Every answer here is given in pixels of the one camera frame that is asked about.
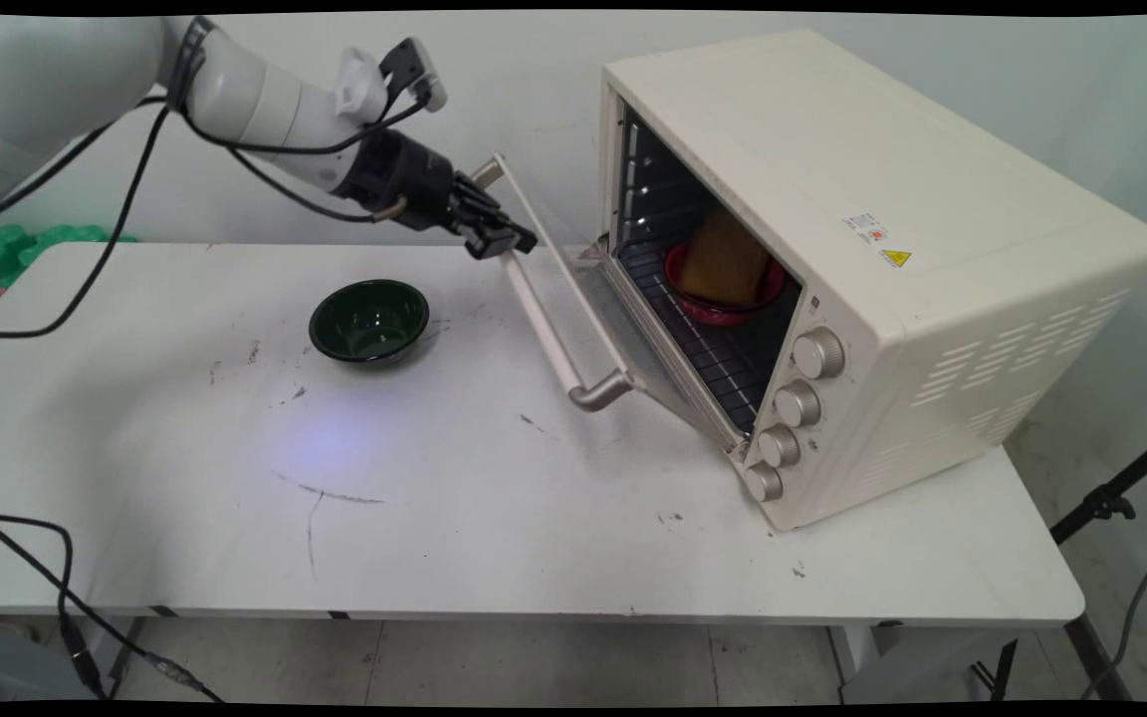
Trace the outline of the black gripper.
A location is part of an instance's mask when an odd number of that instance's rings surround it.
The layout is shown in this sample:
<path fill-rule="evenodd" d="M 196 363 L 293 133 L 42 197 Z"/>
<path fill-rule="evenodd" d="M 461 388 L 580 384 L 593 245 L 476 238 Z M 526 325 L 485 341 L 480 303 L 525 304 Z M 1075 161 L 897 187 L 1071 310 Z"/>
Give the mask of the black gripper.
<path fill-rule="evenodd" d="M 506 251 L 530 254 L 538 244 L 536 233 L 514 223 L 473 178 L 455 176 L 450 159 L 395 128 L 364 138 L 333 196 L 353 200 L 370 213 L 404 201 L 391 221 L 414 231 L 454 227 L 477 260 Z"/>

